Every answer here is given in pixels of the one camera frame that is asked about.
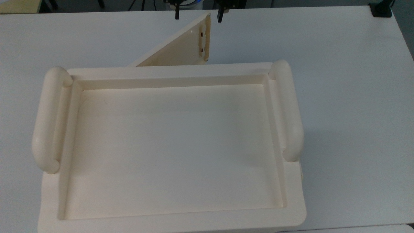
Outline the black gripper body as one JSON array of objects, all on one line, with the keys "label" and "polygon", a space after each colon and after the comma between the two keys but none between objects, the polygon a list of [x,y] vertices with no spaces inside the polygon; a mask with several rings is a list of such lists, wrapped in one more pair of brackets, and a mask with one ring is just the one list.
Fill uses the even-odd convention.
[{"label": "black gripper body", "polygon": [[166,9],[174,10],[176,6],[180,9],[244,9],[246,0],[163,0]]}]

